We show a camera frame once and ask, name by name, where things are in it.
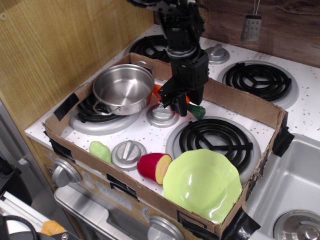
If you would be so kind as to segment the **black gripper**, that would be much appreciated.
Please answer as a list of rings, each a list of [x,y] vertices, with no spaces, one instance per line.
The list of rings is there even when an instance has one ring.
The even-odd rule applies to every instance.
[[[181,117],[185,117],[188,111],[186,95],[191,103],[200,105],[204,85],[209,80],[209,58],[205,50],[201,49],[191,62],[188,60],[172,59],[172,77],[158,90],[163,106],[170,105]]]

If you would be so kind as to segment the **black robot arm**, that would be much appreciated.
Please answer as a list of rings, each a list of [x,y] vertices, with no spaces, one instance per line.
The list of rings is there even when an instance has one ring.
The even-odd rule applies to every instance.
[[[194,0],[132,0],[135,7],[158,14],[167,39],[172,77],[158,90],[160,103],[184,117],[187,100],[200,105],[209,80],[209,56],[200,46],[205,21]]]

